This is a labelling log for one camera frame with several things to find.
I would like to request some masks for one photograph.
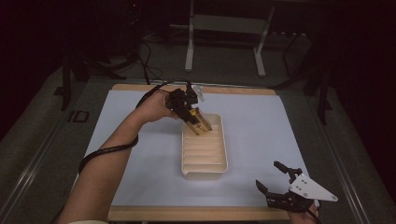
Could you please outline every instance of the table leg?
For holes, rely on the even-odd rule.
[[[265,77],[264,65],[262,63],[262,46],[264,45],[265,37],[268,35],[268,29],[270,28],[271,19],[273,18],[275,11],[275,7],[272,6],[270,12],[268,13],[268,17],[266,23],[262,27],[262,36],[260,39],[260,43],[257,47],[253,49],[254,58],[256,60],[257,72],[259,77]]]
[[[186,65],[184,67],[186,72],[192,71],[192,59],[194,56],[194,0],[190,0],[190,25],[189,25],[189,45],[187,48]]]

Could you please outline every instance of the plastic tray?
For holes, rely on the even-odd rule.
[[[205,114],[212,131],[196,135],[183,123],[181,170],[189,180],[215,180],[227,170],[227,153],[221,116]]]

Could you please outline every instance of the forearm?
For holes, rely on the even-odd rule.
[[[101,148],[130,144],[145,121],[131,113]],[[107,153],[87,163],[69,196],[59,223],[107,220],[108,209],[122,179],[131,149]]]

